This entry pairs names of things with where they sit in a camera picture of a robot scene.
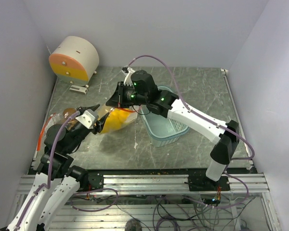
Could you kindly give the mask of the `blue green plastic basket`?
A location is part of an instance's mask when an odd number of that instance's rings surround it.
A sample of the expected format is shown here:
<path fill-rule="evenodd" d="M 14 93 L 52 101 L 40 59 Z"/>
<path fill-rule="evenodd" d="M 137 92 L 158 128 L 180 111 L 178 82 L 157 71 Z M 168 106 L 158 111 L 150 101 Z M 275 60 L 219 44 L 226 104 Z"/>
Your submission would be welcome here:
<path fill-rule="evenodd" d="M 140 114 L 147 129 L 150 142 L 155 147 L 162 147 L 176 142 L 189 131 L 187 125 L 153 114 L 149 112 L 149 109 L 145 105 L 141 106 Z"/>

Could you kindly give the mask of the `yellow mango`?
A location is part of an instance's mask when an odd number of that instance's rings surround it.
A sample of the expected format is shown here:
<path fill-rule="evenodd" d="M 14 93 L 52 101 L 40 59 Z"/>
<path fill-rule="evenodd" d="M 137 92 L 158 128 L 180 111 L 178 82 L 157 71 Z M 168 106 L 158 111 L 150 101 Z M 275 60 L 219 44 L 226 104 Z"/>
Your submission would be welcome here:
<path fill-rule="evenodd" d="M 105 126 L 101 132 L 101 134 L 105 134 L 105 133 L 109 133 L 109 132 L 112 132 L 112 131 L 115 131 L 115 130 L 119 130 L 116 128 L 116 119 L 115 119 L 115 116 L 114 116 L 114 113 L 111 112 L 105 122 Z"/>

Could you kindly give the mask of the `yellow bell pepper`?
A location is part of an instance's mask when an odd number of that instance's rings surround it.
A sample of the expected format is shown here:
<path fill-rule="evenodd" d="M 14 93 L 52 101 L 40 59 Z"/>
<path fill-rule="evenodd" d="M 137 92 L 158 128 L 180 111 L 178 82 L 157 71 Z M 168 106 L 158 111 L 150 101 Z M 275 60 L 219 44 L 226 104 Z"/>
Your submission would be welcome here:
<path fill-rule="evenodd" d="M 129 117 L 130 117 L 130 113 L 124 110 L 119 110 L 119 109 L 115 109 L 114 110 L 114 116 L 116 119 L 116 128 L 117 129 L 121 129 L 125 126 L 127 126 L 130 122 Z"/>

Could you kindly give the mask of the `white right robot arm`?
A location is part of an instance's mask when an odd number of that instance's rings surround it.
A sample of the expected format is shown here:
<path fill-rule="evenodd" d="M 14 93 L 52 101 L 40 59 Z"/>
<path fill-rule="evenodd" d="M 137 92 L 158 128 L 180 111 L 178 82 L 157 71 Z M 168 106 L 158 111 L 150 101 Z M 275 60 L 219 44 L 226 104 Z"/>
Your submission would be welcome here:
<path fill-rule="evenodd" d="M 117 83 L 106 105 L 115 108 L 144 105 L 151 113 L 183 123 L 202 134 L 214 144 L 210 165 L 202 183 L 210 191 L 218 187 L 239 143 L 238 123 L 213 118 L 189 106 L 172 91 L 160 90 L 152 75 L 144 70 L 131 72 L 124 68 L 122 71 L 126 75 L 125 79 Z"/>

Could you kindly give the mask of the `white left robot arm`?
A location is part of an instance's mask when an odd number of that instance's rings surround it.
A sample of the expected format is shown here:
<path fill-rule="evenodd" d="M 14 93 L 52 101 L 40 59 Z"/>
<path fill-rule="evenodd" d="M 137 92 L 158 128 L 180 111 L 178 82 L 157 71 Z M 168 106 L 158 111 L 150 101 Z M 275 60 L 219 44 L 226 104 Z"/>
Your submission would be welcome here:
<path fill-rule="evenodd" d="M 74 153 L 90 134 L 100 133 L 108 115 L 99 117 L 91 107 L 78 107 L 62 124 L 46 132 L 45 153 L 35 174 L 33 185 L 14 219 L 3 231 L 47 231 L 69 198 L 89 186 L 86 169 L 72 165 Z"/>

